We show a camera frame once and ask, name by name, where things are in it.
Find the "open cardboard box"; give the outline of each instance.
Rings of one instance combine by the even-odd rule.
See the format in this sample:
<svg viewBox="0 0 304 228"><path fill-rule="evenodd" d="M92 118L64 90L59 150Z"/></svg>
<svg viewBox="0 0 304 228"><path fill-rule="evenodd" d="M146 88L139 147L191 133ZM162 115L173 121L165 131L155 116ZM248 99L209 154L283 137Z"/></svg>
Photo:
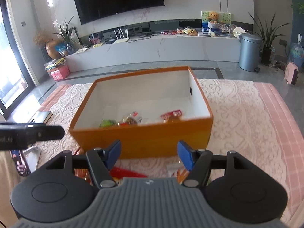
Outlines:
<svg viewBox="0 0 304 228"><path fill-rule="evenodd" d="M161 114L181 110L180 121L164 123ZM103 119L120 121L137 111L139 125L99 128ZM121 158L177 155L177 142L207 147L213 115L191 69L171 67L120 74L96 80L75 113L69 132L87 151L122 143Z"/></svg>

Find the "green painting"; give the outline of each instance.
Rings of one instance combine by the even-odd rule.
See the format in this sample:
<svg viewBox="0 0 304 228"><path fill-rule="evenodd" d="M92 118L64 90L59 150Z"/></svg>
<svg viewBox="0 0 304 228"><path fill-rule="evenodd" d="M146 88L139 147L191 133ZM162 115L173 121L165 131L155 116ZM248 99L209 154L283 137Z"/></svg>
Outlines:
<svg viewBox="0 0 304 228"><path fill-rule="evenodd" d="M209 16L209 12L211 11L202 11L202 22L204 21L208 21L207 17ZM221 13L221 12L217 12L219 15L219 19L218 22L221 23L225 23L225 24L231 24L231 13Z"/></svg>

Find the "metal screw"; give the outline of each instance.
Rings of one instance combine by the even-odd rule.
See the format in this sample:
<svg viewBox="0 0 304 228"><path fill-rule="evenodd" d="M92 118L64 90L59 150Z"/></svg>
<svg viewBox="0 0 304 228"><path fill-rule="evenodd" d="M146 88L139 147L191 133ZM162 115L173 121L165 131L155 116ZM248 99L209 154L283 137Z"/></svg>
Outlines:
<svg viewBox="0 0 304 228"><path fill-rule="evenodd" d="M111 188L115 186L115 182L112 180L103 180L99 185L103 188Z"/></svg>
<svg viewBox="0 0 304 228"><path fill-rule="evenodd" d="M199 185L199 182L197 182L196 180L194 179L188 179L184 182L184 185L186 187L189 187L189 188L194 188L194 187L197 187Z"/></svg>

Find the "brown vase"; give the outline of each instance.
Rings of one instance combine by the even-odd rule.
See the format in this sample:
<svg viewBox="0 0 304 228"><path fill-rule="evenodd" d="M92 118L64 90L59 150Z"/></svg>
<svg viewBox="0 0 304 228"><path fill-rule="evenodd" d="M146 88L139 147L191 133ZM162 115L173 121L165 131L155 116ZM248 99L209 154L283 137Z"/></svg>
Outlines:
<svg viewBox="0 0 304 228"><path fill-rule="evenodd" d="M270 55L271 55L271 49L264 47L263 48L263 53L262 53L261 63L266 65L266 66L269 66Z"/></svg>
<svg viewBox="0 0 304 228"><path fill-rule="evenodd" d="M48 55L52 59L60 58L59 52L55 50L55 46L58 45L59 43L60 43L60 40L52 39L52 41L47 42L47 44L45 45L45 49L47 50Z"/></svg>

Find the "trash can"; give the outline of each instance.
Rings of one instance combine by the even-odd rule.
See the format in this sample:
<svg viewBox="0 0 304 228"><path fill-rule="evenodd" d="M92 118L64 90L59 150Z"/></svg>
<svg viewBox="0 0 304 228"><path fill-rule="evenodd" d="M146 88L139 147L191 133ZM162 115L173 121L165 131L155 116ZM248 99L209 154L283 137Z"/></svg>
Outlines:
<svg viewBox="0 0 304 228"><path fill-rule="evenodd" d="M240 35L241 52L240 52L240 68L250 71L258 72L257 67L259 62L259 46L262 39L259 36L244 33Z"/></svg>

